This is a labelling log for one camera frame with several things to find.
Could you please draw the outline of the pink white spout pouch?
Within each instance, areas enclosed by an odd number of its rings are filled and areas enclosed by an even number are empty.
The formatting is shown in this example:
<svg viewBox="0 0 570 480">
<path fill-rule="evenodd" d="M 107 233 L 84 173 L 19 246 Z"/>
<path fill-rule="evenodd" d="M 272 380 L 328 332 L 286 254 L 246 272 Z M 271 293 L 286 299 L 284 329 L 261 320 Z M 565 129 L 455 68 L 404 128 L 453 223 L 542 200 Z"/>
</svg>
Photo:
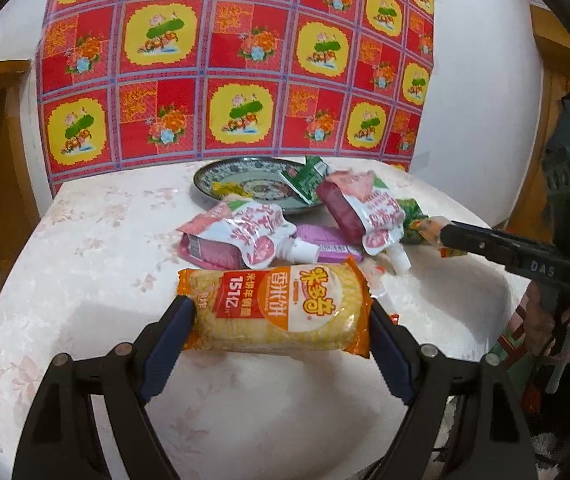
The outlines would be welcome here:
<svg viewBox="0 0 570 480">
<path fill-rule="evenodd" d="M 178 227 L 178 252 L 207 270 L 263 270 L 274 262 L 317 263 L 320 248 L 297 236 L 282 208 L 231 195 Z"/>
<path fill-rule="evenodd" d="M 316 194 L 349 245 L 360 245 L 370 257 L 385 254 L 396 274 L 411 269 L 402 245 L 404 210 L 375 171 L 334 171 Z"/>
</svg>

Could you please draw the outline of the clear colourful candy packet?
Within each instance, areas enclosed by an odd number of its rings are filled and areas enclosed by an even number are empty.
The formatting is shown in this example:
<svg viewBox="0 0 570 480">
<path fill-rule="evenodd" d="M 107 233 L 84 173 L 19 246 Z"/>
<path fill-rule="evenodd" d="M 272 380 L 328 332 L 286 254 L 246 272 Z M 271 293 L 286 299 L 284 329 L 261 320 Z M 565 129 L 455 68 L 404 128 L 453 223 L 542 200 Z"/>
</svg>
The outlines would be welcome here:
<svg viewBox="0 0 570 480">
<path fill-rule="evenodd" d="M 370 296 L 376 299 L 378 304 L 387 312 L 391 322 L 394 325 L 399 325 L 400 315 L 396 312 L 396 307 L 393 305 L 384 282 L 384 277 L 387 274 L 386 269 L 371 258 L 364 259 L 360 263 L 360 269 L 366 278 Z"/>
</svg>

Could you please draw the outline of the green snack packet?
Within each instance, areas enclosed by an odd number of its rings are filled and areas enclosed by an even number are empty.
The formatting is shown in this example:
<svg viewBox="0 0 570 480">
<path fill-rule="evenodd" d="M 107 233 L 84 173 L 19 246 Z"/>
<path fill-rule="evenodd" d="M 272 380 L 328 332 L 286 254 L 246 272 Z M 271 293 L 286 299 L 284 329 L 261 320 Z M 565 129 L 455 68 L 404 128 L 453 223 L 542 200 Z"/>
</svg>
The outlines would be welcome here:
<svg viewBox="0 0 570 480">
<path fill-rule="evenodd" d="M 280 175 L 303 203 L 312 205 L 320 199 L 317 188 L 332 172 L 332 168 L 320 156 L 306 156 L 306 163 L 300 168 L 283 170 Z"/>
</svg>

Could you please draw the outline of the orange rice cracker packet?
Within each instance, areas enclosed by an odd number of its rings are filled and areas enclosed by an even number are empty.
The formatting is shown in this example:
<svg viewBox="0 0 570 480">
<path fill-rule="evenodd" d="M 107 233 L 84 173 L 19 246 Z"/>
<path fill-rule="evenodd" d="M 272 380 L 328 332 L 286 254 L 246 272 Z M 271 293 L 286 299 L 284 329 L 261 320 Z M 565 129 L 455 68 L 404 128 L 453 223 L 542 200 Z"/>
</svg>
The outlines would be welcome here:
<svg viewBox="0 0 570 480">
<path fill-rule="evenodd" d="M 373 298 L 353 258 L 264 270 L 184 269 L 176 292 L 196 307 L 187 349 L 370 355 Z"/>
</svg>

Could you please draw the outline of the yellow frog snack packet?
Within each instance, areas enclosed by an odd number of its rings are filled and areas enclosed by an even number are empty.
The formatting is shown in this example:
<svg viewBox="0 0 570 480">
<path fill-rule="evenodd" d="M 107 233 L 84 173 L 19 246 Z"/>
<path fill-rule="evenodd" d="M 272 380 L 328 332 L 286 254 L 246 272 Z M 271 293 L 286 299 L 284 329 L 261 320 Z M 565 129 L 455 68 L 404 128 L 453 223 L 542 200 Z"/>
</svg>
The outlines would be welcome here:
<svg viewBox="0 0 570 480">
<path fill-rule="evenodd" d="M 235 182 L 213 182 L 211 185 L 211 191 L 213 195 L 220 200 L 230 195 L 248 197 L 244 188 Z"/>
</svg>

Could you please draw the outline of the dark green leafy packet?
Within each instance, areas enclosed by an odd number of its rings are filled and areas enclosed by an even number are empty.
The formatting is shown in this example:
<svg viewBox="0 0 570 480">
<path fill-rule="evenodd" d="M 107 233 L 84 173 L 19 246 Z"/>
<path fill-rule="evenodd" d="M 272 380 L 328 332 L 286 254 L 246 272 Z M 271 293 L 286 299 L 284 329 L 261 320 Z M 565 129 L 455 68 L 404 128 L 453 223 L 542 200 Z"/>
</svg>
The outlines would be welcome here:
<svg viewBox="0 0 570 480">
<path fill-rule="evenodd" d="M 442 216 L 427 216 L 414 198 L 398 198 L 396 200 L 404 212 L 403 237 L 404 245 L 428 244 L 437 248 L 442 258 L 452 258 L 466 255 L 462 250 L 446 247 L 442 243 L 440 233 L 445 226 L 451 224 L 448 218 Z"/>
</svg>

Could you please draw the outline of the purple flat snack packet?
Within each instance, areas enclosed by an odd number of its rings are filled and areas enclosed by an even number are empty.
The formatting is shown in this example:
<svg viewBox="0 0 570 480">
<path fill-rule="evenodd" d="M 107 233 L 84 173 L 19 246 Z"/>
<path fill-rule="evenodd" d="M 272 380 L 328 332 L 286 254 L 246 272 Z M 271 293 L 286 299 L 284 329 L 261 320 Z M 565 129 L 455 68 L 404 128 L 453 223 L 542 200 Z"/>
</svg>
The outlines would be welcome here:
<svg viewBox="0 0 570 480">
<path fill-rule="evenodd" d="M 347 258 L 362 262 L 364 259 L 362 249 L 355 245 L 349 245 L 340 229 L 334 226 L 299 224 L 296 235 L 300 240 L 318 247 L 318 262 L 342 263 Z"/>
</svg>

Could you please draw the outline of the wooden wardrobe right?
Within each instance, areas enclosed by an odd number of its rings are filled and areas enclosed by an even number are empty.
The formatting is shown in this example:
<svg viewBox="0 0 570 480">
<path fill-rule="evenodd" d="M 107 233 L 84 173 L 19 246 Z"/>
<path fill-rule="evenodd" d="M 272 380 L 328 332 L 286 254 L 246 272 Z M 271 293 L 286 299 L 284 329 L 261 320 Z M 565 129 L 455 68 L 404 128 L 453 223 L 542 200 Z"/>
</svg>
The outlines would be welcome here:
<svg viewBox="0 0 570 480">
<path fill-rule="evenodd" d="M 570 33 L 556 15 L 530 6 L 533 39 L 543 63 L 542 93 L 529 166 L 524 175 L 508 232 L 550 239 L 543 159 L 561 146 L 570 148 Z"/>
</svg>

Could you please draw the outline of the blue white patterned plate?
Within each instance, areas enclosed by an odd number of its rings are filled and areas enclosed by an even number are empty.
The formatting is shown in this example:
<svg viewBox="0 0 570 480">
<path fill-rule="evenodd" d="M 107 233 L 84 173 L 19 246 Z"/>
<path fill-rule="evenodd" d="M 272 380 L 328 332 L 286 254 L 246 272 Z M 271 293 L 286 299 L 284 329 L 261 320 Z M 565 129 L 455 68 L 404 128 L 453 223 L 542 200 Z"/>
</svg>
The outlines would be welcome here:
<svg viewBox="0 0 570 480">
<path fill-rule="evenodd" d="M 280 175 L 283 170 L 301 166 L 301 162 L 268 156 L 227 157 L 198 169 L 193 184 L 202 195 L 220 200 L 211 191 L 212 183 L 235 182 L 256 202 L 278 205 L 285 216 L 293 216 L 323 207 L 320 201 L 303 203 Z"/>
</svg>

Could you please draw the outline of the red yellow floral wall cloth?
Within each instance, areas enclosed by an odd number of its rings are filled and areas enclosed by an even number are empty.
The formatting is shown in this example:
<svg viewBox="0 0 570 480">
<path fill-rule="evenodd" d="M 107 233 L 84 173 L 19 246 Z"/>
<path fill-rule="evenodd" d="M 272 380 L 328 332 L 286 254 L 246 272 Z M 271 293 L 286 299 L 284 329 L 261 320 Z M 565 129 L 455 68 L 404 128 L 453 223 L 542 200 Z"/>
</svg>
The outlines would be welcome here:
<svg viewBox="0 0 570 480">
<path fill-rule="evenodd" d="M 237 155 L 407 168 L 436 0 L 48 0 L 47 183 Z"/>
</svg>

